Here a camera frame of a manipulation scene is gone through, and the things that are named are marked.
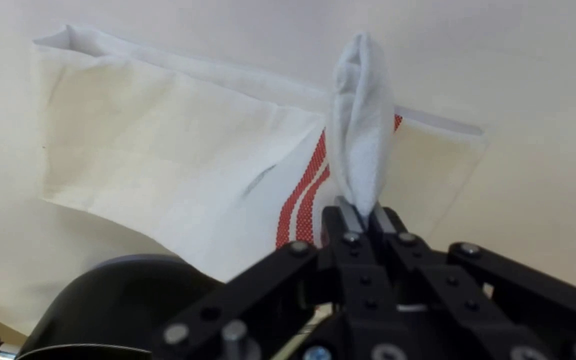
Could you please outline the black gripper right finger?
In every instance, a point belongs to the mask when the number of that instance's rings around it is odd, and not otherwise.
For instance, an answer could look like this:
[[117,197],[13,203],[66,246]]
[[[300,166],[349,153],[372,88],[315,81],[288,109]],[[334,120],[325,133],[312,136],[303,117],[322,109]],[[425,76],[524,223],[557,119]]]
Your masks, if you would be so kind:
[[396,212],[376,206],[368,218],[372,250],[381,265],[414,265],[419,238],[411,234]]

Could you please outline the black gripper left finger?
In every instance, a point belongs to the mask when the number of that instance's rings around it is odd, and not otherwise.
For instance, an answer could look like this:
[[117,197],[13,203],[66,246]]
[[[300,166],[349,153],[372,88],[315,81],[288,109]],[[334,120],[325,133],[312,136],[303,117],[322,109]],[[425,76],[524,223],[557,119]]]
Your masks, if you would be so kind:
[[349,206],[325,206],[322,212],[322,252],[325,266],[365,262],[363,228]]

